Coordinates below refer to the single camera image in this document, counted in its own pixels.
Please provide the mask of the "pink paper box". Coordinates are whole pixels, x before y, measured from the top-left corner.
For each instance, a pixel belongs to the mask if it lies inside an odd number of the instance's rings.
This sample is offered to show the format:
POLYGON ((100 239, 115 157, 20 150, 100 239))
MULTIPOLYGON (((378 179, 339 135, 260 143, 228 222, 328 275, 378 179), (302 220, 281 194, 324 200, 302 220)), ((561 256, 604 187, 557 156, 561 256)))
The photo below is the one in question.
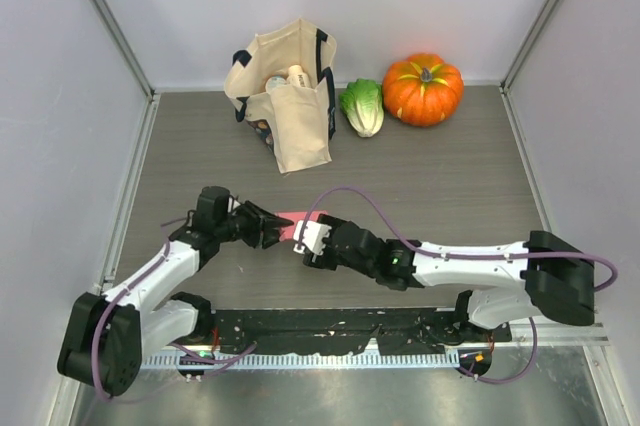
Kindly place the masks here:
MULTIPOLYGON (((283 218, 292 222, 291 225, 280 228, 280 241, 283 242, 283 241, 293 240, 296 225, 299 221, 302 221, 304 219, 307 212, 306 211, 278 212, 275 214, 280 218, 283 218)), ((324 210, 313 210, 310 215, 310 220, 317 221, 320 214, 327 214, 327 212, 324 210)))

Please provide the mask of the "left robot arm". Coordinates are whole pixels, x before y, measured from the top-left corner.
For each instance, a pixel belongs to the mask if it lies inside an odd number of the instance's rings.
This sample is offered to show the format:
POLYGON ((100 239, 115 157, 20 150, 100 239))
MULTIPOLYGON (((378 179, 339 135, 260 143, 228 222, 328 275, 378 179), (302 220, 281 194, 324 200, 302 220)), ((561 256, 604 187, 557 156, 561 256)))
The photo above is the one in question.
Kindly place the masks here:
POLYGON ((124 394, 142 362, 185 338, 205 343, 213 331, 211 303, 176 287, 198 273, 224 243, 277 244, 294 221, 236 199, 220 186, 204 188, 185 222, 138 271, 106 292, 74 302, 57 361, 58 372, 95 388, 103 400, 124 394))

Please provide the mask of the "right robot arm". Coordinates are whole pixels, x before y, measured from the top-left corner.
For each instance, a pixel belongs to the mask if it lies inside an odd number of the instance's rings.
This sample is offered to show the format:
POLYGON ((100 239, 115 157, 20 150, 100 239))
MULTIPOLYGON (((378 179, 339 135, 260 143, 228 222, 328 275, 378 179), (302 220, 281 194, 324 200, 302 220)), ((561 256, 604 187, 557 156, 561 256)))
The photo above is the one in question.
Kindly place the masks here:
POLYGON ((351 221, 321 214, 298 221, 293 238, 295 252, 310 267, 343 266, 396 291, 463 287, 451 326, 465 341, 534 316, 569 326, 595 321, 593 259, 547 231, 506 245, 449 247, 383 240, 351 221))

